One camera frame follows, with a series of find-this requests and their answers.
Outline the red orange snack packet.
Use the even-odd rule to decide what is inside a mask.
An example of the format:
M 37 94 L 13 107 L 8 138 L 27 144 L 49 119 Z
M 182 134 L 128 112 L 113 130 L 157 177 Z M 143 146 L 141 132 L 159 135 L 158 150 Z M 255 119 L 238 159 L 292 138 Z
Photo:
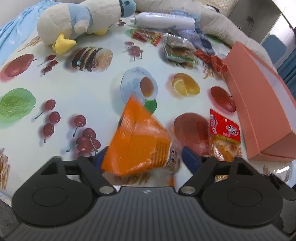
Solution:
M 237 123 L 210 110 L 209 154 L 221 162 L 241 157 L 241 134 Z

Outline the pink cardboard box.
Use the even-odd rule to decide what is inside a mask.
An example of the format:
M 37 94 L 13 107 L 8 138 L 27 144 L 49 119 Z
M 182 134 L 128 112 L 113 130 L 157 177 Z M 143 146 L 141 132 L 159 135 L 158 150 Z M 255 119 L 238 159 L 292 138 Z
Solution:
M 295 99 L 281 77 L 242 43 L 225 58 L 249 160 L 295 159 Z

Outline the dark red foil snack packet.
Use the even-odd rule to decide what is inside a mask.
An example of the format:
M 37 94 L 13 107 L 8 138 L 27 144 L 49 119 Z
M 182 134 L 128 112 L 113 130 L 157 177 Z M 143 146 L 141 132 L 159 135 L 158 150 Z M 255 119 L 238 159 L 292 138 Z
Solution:
M 193 54 L 200 58 L 204 63 L 209 64 L 213 70 L 220 74 L 228 71 L 225 61 L 215 55 L 204 53 L 200 49 L 197 49 L 195 52 L 193 52 Z

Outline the clear green snack packet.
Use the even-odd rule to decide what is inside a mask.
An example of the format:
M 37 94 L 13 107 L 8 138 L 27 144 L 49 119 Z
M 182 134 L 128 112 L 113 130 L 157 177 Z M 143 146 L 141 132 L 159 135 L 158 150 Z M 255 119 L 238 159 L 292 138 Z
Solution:
M 186 63 L 195 65 L 199 63 L 194 54 L 197 49 L 188 39 L 164 33 L 162 35 L 162 44 L 166 60 L 179 64 Z

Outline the blue patterned plastic bag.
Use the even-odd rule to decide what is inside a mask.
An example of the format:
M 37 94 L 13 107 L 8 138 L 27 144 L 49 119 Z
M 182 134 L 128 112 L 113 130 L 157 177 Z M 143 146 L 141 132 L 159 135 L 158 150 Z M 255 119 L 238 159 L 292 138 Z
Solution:
M 195 21 L 195 29 L 193 30 L 173 30 L 174 34 L 182 38 L 186 38 L 189 40 L 196 49 L 200 49 L 207 54 L 214 55 L 215 52 L 212 48 L 210 41 L 208 40 L 207 35 L 199 28 L 200 27 L 200 14 L 189 14 L 180 9 L 174 9 L 171 11 L 171 14 L 177 16 L 185 16 L 189 18 L 193 18 Z

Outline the small red yellow snack packet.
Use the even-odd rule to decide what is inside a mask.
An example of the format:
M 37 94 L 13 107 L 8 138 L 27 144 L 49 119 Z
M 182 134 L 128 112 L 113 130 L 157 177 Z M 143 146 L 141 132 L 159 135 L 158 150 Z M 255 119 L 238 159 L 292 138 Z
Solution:
M 150 42 L 152 45 L 157 46 L 162 38 L 161 33 L 148 31 L 145 29 L 131 29 L 131 35 L 142 42 Z

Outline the blue chair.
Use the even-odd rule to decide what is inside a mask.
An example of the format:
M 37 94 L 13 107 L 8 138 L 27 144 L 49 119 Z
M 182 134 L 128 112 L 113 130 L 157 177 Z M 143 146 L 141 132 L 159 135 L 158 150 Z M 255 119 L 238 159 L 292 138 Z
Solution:
M 286 45 L 275 35 L 269 35 L 261 45 L 267 51 L 273 64 L 275 64 L 287 51 Z

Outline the white blue plush duck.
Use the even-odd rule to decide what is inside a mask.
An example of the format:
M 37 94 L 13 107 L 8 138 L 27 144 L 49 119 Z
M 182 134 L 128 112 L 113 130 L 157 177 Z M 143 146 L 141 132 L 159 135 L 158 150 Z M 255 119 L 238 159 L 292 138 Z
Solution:
M 60 55 L 74 47 L 79 36 L 102 36 L 120 18 L 132 16 L 136 9 L 135 1 L 58 3 L 40 15 L 37 32 L 41 41 Z

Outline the grey blanket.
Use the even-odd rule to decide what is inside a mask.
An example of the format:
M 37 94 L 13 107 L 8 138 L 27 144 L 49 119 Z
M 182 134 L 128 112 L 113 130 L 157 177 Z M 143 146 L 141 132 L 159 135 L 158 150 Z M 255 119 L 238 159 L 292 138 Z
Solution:
M 226 16 L 207 8 L 199 1 L 136 1 L 137 11 L 155 12 L 169 14 L 173 10 L 185 11 L 189 14 L 200 15 L 200 29 L 207 35 L 215 38 L 232 47 L 237 41 L 241 42 L 253 53 L 260 57 L 273 70 L 274 67 L 267 51 L 259 42 L 247 37 L 239 30 L 234 23 Z

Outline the light blue cloth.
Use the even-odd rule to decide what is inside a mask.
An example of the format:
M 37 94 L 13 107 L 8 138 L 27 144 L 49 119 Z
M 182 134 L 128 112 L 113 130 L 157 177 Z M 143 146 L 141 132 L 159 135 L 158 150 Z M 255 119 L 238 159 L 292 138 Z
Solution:
M 38 18 L 56 1 L 40 1 L 24 9 L 15 19 L 1 27 L 1 65 L 37 27 Z

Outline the white spray bottle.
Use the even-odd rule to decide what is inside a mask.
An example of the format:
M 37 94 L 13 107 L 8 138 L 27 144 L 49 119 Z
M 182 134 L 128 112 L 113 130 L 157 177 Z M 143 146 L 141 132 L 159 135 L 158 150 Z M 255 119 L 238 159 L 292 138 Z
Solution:
M 139 28 L 193 30 L 195 20 L 187 16 L 142 12 L 130 17 L 130 22 Z

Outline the grey shelf cabinet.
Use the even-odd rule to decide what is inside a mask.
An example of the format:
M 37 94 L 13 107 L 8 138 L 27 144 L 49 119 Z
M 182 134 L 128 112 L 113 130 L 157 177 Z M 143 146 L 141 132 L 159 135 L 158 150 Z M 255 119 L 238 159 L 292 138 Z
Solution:
M 248 37 L 261 43 L 280 15 L 273 1 L 239 0 L 229 19 Z

